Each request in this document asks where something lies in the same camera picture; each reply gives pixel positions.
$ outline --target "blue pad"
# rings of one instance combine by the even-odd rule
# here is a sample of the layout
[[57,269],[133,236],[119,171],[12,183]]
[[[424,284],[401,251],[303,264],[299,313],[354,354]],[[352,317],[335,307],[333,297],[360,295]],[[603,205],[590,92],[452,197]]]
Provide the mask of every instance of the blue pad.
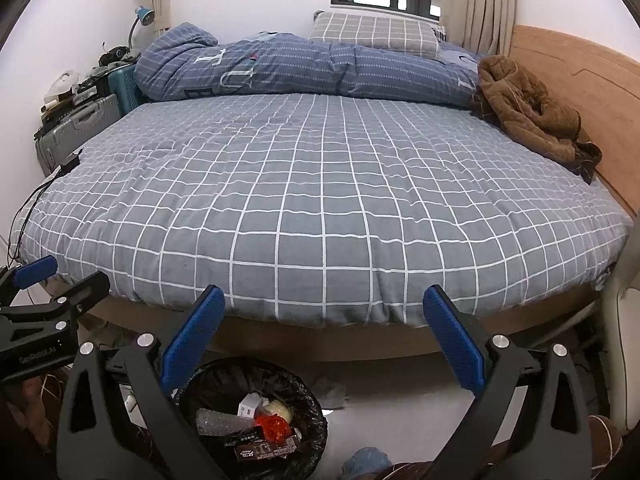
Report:
[[15,269],[13,285],[25,290],[31,285],[42,282],[58,272],[58,261],[53,256],[45,256],[37,262]]
[[189,381],[224,316],[224,293],[217,287],[205,290],[162,356],[160,387],[165,395]]
[[422,299],[424,319],[438,340],[460,386],[479,397],[485,384],[484,357],[447,301],[450,301],[449,298],[443,298],[435,286],[430,286],[424,291]]

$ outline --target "trash can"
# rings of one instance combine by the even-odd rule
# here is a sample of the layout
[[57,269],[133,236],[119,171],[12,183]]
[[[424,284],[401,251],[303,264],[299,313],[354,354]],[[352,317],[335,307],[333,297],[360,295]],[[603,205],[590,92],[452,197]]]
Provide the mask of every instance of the trash can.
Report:
[[201,436],[202,445],[231,480],[305,480],[324,452],[327,424],[320,404],[296,375],[258,359],[223,358],[196,370],[175,402],[195,431],[199,408],[236,414],[238,404],[253,392],[292,409],[291,427],[302,434],[300,448],[286,457],[238,462],[223,437]]

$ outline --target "bed sheet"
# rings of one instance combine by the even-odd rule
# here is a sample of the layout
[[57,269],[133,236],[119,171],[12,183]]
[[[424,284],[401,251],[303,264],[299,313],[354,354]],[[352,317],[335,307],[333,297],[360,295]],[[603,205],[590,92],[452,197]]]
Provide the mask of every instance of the bed sheet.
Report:
[[429,104],[145,104],[81,158],[35,207],[23,259],[167,308],[214,283],[228,314],[301,326],[421,326],[434,283],[476,315],[541,300],[601,276],[632,224],[602,184]]

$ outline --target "blue lamp shade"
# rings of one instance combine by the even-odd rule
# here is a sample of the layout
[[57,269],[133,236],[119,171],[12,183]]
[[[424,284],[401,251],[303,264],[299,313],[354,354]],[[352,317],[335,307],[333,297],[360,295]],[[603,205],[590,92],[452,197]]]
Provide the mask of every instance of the blue lamp shade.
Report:
[[151,25],[156,18],[156,12],[153,9],[147,9],[142,6],[136,9],[136,14],[138,15],[138,19],[140,20],[140,23],[142,23],[143,27]]

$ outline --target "black bag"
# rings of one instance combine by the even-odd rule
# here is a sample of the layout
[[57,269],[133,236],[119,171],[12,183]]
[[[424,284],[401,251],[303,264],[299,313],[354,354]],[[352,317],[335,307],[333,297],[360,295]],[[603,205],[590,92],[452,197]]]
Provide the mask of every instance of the black bag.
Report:
[[199,368],[175,402],[195,428],[199,408],[235,414],[252,392],[280,400],[293,410],[291,427],[302,433],[300,449],[284,458],[238,462],[234,449],[224,447],[224,437],[201,436],[202,445],[231,480],[305,480],[320,462],[327,424],[320,404],[296,375],[258,359],[220,359]]

